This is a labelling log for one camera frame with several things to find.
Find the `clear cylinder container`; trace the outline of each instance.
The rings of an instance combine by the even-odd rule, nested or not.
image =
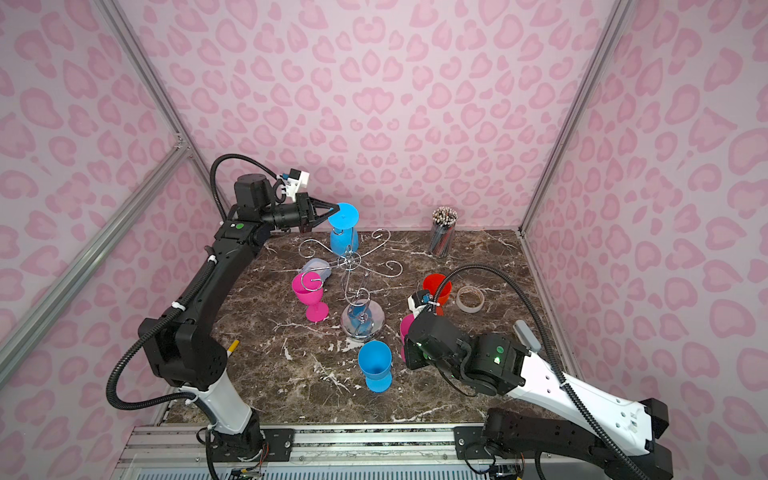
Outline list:
[[[448,256],[453,243],[453,236],[456,232],[456,224],[450,227],[439,223],[432,223],[431,234],[429,235],[429,245],[427,253],[433,257],[443,258]]]

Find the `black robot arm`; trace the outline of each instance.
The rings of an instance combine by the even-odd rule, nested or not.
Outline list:
[[[144,344],[152,372],[170,385],[186,384],[207,390],[221,377],[227,366],[227,350],[210,336],[214,320],[232,285],[256,258],[271,233],[291,228],[310,232],[339,210],[337,204],[317,200],[304,192],[296,194],[295,203],[278,203],[274,191],[262,174],[237,179],[237,203],[216,232],[210,251],[217,262],[213,272],[204,279],[202,289],[186,309]],[[190,293],[205,271],[206,266],[202,266],[181,297]],[[144,319],[139,336],[174,310],[171,306],[159,319]]]
[[[494,273],[518,294],[539,330],[548,361],[514,339],[497,333],[472,336],[447,316],[435,314],[436,303],[430,299],[439,298],[447,282],[465,270]],[[656,399],[622,399],[565,373],[541,318],[509,275],[493,266],[460,266],[434,296],[426,290],[411,296],[409,307],[416,315],[404,345],[409,369],[434,366],[456,389],[449,376],[476,394],[524,400],[565,419],[492,410],[482,433],[485,451],[512,458],[529,450],[580,458],[615,480],[672,478],[671,453],[657,443],[669,425],[667,406]]]

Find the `pink wine glass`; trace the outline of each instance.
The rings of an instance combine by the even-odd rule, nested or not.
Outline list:
[[[317,272],[299,273],[293,278],[291,287],[296,298],[307,305],[307,320],[318,323],[328,317],[328,305],[320,301],[323,298],[323,280]]]
[[[406,318],[402,319],[402,322],[400,322],[400,340],[402,341],[400,358],[402,358],[403,362],[406,360],[406,335],[408,335],[408,331],[411,329],[413,320],[415,320],[415,317],[413,316],[413,313],[411,313]]]

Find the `tape roll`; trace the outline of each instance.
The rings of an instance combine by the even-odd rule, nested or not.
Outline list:
[[[464,303],[462,303],[462,295],[465,293],[474,293],[480,299],[480,304],[477,306],[466,306]],[[482,310],[483,304],[485,304],[485,295],[482,294],[482,290],[480,290],[478,287],[472,285],[464,285],[462,288],[458,289],[458,293],[456,293],[456,306],[462,312],[477,313]]]

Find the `red cup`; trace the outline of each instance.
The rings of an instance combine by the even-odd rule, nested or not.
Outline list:
[[[427,276],[424,279],[424,282],[422,283],[422,288],[425,290],[429,290],[429,294],[434,296],[435,292],[437,292],[437,287],[440,286],[440,283],[445,280],[445,275],[442,275],[440,273],[433,273],[430,276]],[[453,284],[448,282],[445,287],[442,289],[442,292],[440,293],[440,298],[437,299],[437,303],[440,305],[445,305],[445,302],[448,301],[448,298],[451,296],[451,288],[453,288]]]

